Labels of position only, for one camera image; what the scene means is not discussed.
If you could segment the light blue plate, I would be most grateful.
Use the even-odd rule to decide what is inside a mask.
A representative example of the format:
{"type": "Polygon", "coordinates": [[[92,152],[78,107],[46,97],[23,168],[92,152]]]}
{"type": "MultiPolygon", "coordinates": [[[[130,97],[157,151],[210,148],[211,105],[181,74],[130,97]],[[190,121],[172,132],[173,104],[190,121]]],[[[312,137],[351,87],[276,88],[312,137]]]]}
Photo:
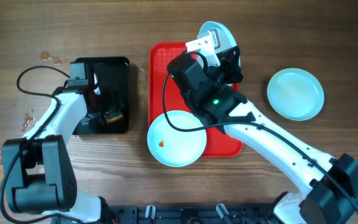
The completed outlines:
{"type": "Polygon", "coordinates": [[[205,130],[177,131],[169,125],[164,114],[152,122],[147,133],[147,145],[151,154],[170,167],[183,167],[195,162],[203,154],[206,143],[205,130]]]}
{"type": "Polygon", "coordinates": [[[273,75],[267,85],[267,98],[279,115],[294,121],[314,118],[325,103],[318,79],[300,68],[286,68],[273,75]]]}
{"type": "Polygon", "coordinates": [[[208,21],[205,22],[197,35],[197,39],[210,36],[211,45],[214,45],[214,53],[217,55],[237,46],[234,36],[229,29],[220,22],[208,21]]]}

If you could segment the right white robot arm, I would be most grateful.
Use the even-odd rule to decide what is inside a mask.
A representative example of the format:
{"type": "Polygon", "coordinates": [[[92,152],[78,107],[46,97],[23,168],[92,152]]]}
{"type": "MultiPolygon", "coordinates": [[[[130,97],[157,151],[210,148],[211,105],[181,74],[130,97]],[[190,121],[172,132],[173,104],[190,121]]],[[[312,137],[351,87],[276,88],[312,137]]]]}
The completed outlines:
{"type": "Polygon", "coordinates": [[[358,214],[358,162],[305,144],[233,89],[243,78],[238,47],[219,53],[212,63],[201,53],[184,51],[168,64],[167,75],[203,129],[216,128],[248,145],[296,185],[296,193],[282,193],[273,206],[282,223],[345,223],[358,214]]]}

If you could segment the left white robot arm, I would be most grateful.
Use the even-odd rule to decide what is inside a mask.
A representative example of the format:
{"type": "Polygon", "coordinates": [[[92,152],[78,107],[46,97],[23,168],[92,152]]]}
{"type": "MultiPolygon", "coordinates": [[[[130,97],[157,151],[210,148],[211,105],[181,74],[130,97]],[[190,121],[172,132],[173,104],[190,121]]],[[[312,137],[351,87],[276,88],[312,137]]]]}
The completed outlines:
{"type": "Polygon", "coordinates": [[[1,148],[4,177],[0,186],[0,211],[36,215],[32,223],[48,218],[56,222],[117,223],[105,199],[79,190],[67,152],[78,123],[87,115],[86,98],[94,94],[99,79],[86,62],[72,62],[68,80],[48,97],[49,109],[21,138],[7,140],[1,148]]]}

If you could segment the green and yellow sponge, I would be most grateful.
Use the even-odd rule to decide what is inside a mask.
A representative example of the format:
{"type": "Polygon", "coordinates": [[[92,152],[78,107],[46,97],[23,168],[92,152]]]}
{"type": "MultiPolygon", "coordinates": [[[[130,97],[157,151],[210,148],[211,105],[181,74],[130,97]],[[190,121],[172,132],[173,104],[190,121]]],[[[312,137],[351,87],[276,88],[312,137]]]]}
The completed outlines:
{"type": "Polygon", "coordinates": [[[120,110],[108,111],[105,113],[104,117],[106,122],[109,124],[109,123],[114,123],[120,120],[121,118],[123,118],[123,114],[121,113],[120,110]]]}

